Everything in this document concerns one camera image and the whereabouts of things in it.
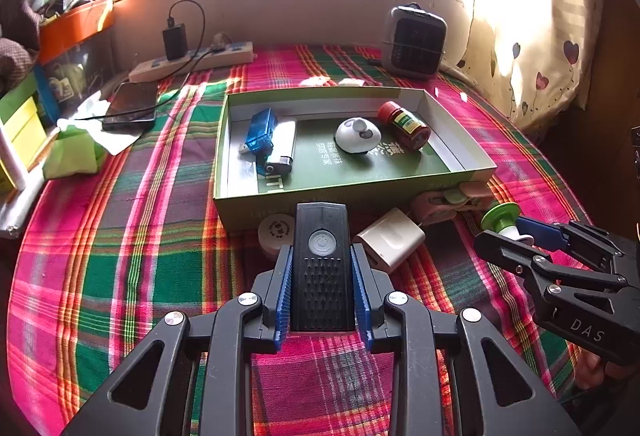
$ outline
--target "black remote control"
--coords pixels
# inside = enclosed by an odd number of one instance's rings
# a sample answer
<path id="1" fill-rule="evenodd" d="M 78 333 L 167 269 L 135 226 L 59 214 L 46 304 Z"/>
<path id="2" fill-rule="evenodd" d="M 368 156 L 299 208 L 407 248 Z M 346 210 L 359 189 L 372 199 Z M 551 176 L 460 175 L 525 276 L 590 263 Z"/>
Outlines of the black remote control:
<path id="1" fill-rule="evenodd" d="M 344 205 L 300 203 L 296 209 L 290 329 L 355 329 L 351 241 Z"/>

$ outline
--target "red spice jar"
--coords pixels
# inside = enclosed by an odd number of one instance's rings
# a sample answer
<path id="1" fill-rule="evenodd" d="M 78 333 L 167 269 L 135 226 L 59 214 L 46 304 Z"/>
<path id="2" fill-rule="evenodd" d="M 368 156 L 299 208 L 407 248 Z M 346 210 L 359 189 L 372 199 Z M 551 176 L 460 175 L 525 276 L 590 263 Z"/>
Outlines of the red spice jar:
<path id="1" fill-rule="evenodd" d="M 430 127 L 396 102 L 383 103 L 378 109 L 378 119 L 391 129 L 392 134 L 403 146 L 411 151 L 420 150 L 429 140 Z"/>

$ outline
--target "hand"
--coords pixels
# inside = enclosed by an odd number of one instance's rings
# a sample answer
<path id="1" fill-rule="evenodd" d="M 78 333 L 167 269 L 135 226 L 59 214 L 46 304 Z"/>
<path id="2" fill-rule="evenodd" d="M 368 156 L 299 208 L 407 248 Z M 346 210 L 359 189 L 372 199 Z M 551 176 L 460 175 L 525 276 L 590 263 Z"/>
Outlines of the hand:
<path id="1" fill-rule="evenodd" d="M 605 376 L 622 380 L 632 373 L 639 371 L 639 369 L 639 364 L 623 368 L 611 362 L 605 362 L 598 355 L 594 355 L 586 350 L 581 350 L 578 354 L 578 361 L 574 369 L 575 385 L 580 389 L 591 389 L 591 387 L 597 387 L 602 384 Z"/>

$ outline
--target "bottle label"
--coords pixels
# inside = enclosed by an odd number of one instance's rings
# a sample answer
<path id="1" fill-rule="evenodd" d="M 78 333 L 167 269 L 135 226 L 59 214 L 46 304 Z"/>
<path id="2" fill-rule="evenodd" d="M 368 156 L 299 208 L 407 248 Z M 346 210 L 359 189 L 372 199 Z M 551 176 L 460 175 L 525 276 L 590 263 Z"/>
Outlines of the bottle label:
<path id="1" fill-rule="evenodd" d="M 406 130 L 409 134 L 413 133 L 419 127 L 426 127 L 421 120 L 418 120 L 409 111 L 402 111 L 394 118 L 394 122 Z"/>

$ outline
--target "plaid tablecloth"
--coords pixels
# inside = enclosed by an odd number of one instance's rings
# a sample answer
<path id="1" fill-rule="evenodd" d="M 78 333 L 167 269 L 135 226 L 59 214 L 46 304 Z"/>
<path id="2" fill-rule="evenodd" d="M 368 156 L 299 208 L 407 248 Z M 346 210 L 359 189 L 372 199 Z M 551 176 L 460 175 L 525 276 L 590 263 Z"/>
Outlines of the plaid tablecloth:
<path id="1" fill-rule="evenodd" d="M 314 76 L 326 77 L 326 85 L 353 77 L 423 87 L 498 165 L 490 182 L 498 200 L 517 201 L 525 215 L 544 221 L 586 220 L 553 167 L 490 105 L 448 78 L 391 77 L 367 64 L 376 56 L 369 48 L 296 46 L 258 50 L 253 64 L 194 73 L 156 127 L 100 174 L 47 184 L 22 243 L 7 333 L 15 401 L 41 434 L 59 434 L 167 311 L 216 310 L 269 269 L 256 232 L 227 235 L 211 197 L 225 91 L 297 86 Z M 350 210 L 352 233 L 371 219 Z M 476 257 L 477 231 L 466 215 L 427 228 L 424 244 L 392 275 L 396 289 L 436 310 L 478 308 L 549 390 L 562 394 L 576 349 L 536 327 L 519 279 Z M 369 355 L 356 335 L 289 337 L 279 355 L 254 359 L 255 432 L 386 434 L 391 377 L 392 357 Z"/>

